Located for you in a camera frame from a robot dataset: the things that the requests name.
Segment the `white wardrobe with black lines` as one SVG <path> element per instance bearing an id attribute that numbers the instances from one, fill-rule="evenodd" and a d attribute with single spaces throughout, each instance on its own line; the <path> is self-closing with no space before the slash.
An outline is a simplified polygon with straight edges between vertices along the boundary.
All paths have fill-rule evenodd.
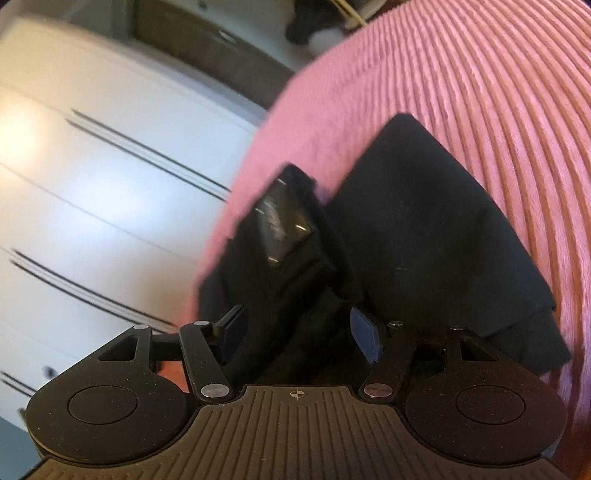
<path id="1" fill-rule="evenodd" d="M 1 416 L 136 325 L 174 330 L 262 108 L 72 25 L 1 35 Z"/>

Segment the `dark wooden door frame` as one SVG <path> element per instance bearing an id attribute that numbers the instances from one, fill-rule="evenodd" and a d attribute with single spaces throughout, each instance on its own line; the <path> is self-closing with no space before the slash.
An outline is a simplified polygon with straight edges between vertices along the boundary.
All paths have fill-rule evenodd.
<path id="1" fill-rule="evenodd" d="M 265 109 L 294 76 L 252 44 L 167 1 L 135 1 L 132 36 Z"/>

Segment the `pink ribbed bedspread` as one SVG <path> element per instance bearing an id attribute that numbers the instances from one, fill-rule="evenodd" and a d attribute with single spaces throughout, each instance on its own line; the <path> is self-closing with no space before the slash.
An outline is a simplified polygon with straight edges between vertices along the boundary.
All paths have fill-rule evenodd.
<path id="1" fill-rule="evenodd" d="M 555 455 L 590 475 L 590 9 L 582 1 L 408 1 L 308 64 L 274 102 L 197 264 L 204 278 L 283 163 L 334 193 L 409 113 L 485 187 L 558 301 L 571 361 Z"/>

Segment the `black pants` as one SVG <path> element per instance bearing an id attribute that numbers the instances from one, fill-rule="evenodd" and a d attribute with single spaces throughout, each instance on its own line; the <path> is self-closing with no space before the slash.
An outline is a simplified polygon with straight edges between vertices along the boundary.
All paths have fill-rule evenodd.
<path id="1" fill-rule="evenodd" d="M 412 116 L 370 144 L 327 203 L 287 166 L 235 226 L 198 314 L 247 322 L 223 370 L 249 383 L 353 383 L 359 310 L 433 334 L 465 327 L 537 375 L 570 360 L 551 290 L 494 200 Z"/>

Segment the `black clothing pile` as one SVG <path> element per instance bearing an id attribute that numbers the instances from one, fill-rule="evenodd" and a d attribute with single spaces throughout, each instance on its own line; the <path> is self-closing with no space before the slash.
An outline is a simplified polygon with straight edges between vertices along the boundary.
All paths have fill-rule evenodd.
<path id="1" fill-rule="evenodd" d="M 294 15 L 287 23 L 284 37 L 297 46 L 308 45 L 311 36 L 322 30 L 339 28 L 345 16 L 329 0 L 294 0 Z"/>

